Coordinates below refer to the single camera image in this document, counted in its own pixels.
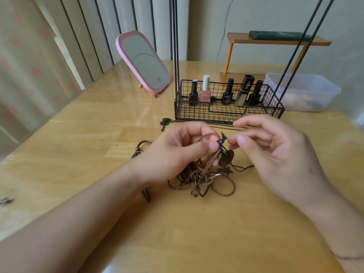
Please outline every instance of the black wire basket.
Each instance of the black wire basket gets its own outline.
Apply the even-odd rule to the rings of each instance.
[[[222,104],[222,94],[227,83],[210,82],[210,102],[189,101],[188,96],[192,88],[192,80],[182,79],[174,101],[174,116],[181,121],[204,121],[207,123],[232,124],[244,115],[270,114],[280,118],[284,107],[269,85],[263,84],[260,89],[260,99],[256,105],[235,105],[235,98],[240,91],[240,83],[233,85],[233,100],[229,104]],[[202,88],[202,81],[197,82],[197,91]]]

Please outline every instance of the plastic container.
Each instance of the plastic container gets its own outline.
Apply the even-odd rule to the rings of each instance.
[[[268,84],[275,91],[282,77],[281,73],[267,73],[264,84]],[[286,74],[276,95],[281,97],[291,74]],[[286,110],[321,111],[332,99],[341,92],[341,88],[321,75],[294,75],[293,80],[284,94],[282,104]]]

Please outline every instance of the white bottle cap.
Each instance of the white bottle cap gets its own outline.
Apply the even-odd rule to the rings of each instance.
[[[209,82],[210,82],[210,76],[204,75],[203,76],[203,84],[202,84],[202,90],[207,91],[209,88]]]

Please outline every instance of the wooden shelf leg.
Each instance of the wooden shelf leg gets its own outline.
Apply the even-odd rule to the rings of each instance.
[[[233,50],[233,45],[234,43],[230,42],[229,44],[229,49],[228,49],[228,55],[226,57],[226,62],[225,62],[225,69],[224,69],[224,75],[227,74],[227,69],[229,68],[229,63],[230,63],[230,57],[231,57],[231,51]]]
[[[302,55],[303,55],[304,51],[305,51],[307,48],[308,48],[308,45],[307,45],[307,43],[306,43],[306,44],[304,44],[304,45],[303,45],[302,50],[301,50],[300,54],[298,55],[298,58],[297,58],[296,62],[294,63],[294,66],[292,67],[291,73],[293,73],[293,72],[294,72],[294,69],[296,69],[296,68],[297,68],[298,61],[301,59],[301,57],[302,57]]]

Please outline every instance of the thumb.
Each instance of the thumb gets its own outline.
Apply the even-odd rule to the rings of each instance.
[[[205,157],[219,149],[217,142],[201,141],[182,148],[183,157],[186,162]]]
[[[268,162],[268,155],[250,137],[239,135],[236,138],[239,147],[250,158],[256,168]]]

